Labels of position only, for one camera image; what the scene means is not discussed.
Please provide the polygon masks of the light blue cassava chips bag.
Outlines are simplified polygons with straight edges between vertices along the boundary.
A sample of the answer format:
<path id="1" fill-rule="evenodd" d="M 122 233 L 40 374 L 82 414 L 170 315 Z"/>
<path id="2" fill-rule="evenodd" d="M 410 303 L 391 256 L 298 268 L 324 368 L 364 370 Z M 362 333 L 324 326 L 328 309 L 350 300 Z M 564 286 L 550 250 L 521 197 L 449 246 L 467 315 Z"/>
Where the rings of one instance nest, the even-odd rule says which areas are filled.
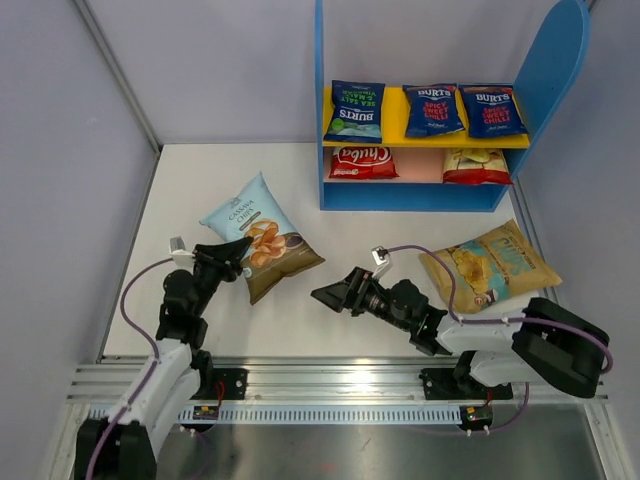
<path id="1" fill-rule="evenodd" d="M 203 217 L 200 224 L 226 242 L 250 240 L 241 267 L 252 305 L 282 279 L 324 262 L 289 221 L 262 174 L 256 175 L 236 196 Z"/>

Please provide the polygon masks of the red Chuba bag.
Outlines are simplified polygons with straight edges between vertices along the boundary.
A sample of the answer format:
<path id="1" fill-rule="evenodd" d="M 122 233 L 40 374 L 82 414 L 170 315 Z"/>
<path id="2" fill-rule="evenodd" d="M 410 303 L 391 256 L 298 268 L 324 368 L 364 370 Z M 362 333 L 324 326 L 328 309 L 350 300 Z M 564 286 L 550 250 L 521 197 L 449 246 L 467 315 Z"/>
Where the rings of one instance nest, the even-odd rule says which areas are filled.
<path id="1" fill-rule="evenodd" d="M 503 151 L 496 148 L 452 148 L 445 154 L 444 183 L 511 185 Z"/>
<path id="2" fill-rule="evenodd" d="M 398 177 L 394 156 L 387 147 L 336 147 L 329 177 L 346 180 L 387 180 Z"/>

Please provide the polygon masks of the yellow chips bag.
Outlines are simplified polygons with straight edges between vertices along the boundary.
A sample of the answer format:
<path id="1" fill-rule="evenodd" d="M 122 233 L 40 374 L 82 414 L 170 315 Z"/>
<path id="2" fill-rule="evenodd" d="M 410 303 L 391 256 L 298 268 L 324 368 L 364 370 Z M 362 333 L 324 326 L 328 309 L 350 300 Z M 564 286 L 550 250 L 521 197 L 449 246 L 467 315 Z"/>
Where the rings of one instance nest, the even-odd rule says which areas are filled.
<path id="1" fill-rule="evenodd" d="M 420 261 L 441 298 L 461 314 L 562 283 L 513 220 L 433 255 L 423 253 Z"/>

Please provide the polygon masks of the blue Burts sea salt bag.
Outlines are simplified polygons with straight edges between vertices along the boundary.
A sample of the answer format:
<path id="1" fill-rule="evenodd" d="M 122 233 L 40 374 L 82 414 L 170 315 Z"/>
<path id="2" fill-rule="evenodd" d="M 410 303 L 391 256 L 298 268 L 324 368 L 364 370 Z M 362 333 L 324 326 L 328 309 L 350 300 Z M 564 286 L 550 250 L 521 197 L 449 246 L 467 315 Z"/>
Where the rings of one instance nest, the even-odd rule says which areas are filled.
<path id="1" fill-rule="evenodd" d="M 381 144 L 385 87 L 377 82 L 333 80 L 333 112 L 323 140 Z"/>

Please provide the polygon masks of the blue Burts chilli bag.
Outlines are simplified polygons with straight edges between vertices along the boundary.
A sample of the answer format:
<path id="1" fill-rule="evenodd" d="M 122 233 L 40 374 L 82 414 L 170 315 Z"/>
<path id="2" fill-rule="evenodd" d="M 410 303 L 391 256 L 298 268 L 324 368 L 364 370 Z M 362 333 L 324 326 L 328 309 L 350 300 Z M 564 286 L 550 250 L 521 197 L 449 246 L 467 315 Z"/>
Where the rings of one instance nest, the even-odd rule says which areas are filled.
<path id="1" fill-rule="evenodd" d="M 510 84 L 460 85 L 469 136 L 490 139 L 527 134 Z"/>
<path id="2" fill-rule="evenodd" d="M 428 138 L 464 130 L 456 101 L 456 84 L 404 85 L 409 104 L 407 138 Z"/>

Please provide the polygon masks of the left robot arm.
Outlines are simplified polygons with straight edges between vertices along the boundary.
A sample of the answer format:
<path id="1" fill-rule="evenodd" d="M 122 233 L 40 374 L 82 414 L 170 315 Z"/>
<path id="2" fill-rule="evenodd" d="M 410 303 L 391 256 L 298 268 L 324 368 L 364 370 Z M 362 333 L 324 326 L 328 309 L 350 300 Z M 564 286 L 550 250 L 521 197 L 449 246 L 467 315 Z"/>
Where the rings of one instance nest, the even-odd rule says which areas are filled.
<path id="1" fill-rule="evenodd" d="M 217 421 L 225 400 L 245 396 L 248 372 L 217 368 L 203 344 L 208 324 L 204 312 L 221 283 L 242 274 L 249 237 L 188 252 L 181 238 L 170 241 L 176 270 L 162 284 L 163 300 L 155 335 L 125 321 L 150 344 L 152 353 L 127 391 L 100 418 L 80 426 L 75 445 L 76 479 L 153 479 L 162 446 L 191 399 L 211 407 L 203 414 Z"/>

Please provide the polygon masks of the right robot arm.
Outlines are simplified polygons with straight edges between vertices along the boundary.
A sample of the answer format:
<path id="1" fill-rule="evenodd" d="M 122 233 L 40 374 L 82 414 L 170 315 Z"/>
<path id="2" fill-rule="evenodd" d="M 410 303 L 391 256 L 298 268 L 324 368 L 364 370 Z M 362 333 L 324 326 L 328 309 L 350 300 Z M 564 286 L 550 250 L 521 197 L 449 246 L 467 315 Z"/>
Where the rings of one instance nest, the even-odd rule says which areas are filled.
<path id="1" fill-rule="evenodd" d="M 502 384 L 536 381 L 591 398 L 613 365 L 608 335 L 546 298 L 534 297 L 522 310 L 498 319 L 456 320 L 432 306 L 410 280 L 385 288 L 360 267 L 311 296 L 336 313 L 368 313 L 387 322 L 408 333 L 410 343 L 426 355 L 458 357 L 452 373 L 440 381 L 466 398 Z"/>

